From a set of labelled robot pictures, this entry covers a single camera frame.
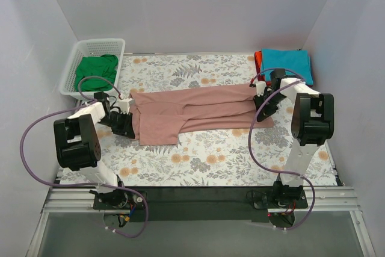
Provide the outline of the pink t shirt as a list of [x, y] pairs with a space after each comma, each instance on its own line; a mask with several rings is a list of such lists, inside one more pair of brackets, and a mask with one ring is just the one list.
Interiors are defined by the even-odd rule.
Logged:
[[135, 139], [142, 146], [169, 145], [184, 132], [249, 128], [254, 95], [248, 84], [132, 93]]

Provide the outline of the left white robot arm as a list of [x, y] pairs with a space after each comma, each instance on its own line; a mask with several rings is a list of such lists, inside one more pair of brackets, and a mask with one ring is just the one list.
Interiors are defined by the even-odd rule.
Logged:
[[134, 138], [130, 112], [134, 100], [118, 98], [111, 106], [106, 93], [98, 92], [94, 97], [71, 116], [54, 121], [57, 159], [62, 168], [82, 174], [96, 187], [98, 194], [108, 194], [108, 203], [120, 209], [127, 204], [128, 194], [120, 189], [123, 187], [121, 179], [102, 161], [96, 125], [107, 126], [114, 134]]

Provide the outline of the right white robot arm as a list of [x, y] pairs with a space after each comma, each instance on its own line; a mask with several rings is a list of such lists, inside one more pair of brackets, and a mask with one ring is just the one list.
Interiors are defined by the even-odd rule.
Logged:
[[253, 101], [256, 114], [250, 128], [271, 117], [278, 110], [278, 104], [289, 99], [294, 105], [291, 120], [293, 137], [291, 151], [283, 170], [264, 169], [278, 174], [281, 187], [272, 192], [273, 202], [286, 207], [294, 200], [290, 188], [303, 185], [307, 168], [314, 154], [334, 133], [334, 97], [310, 88], [305, 79], [289, 69], [267, 69], [270, 81], [251, 79], [249, 86], [256, 89]]

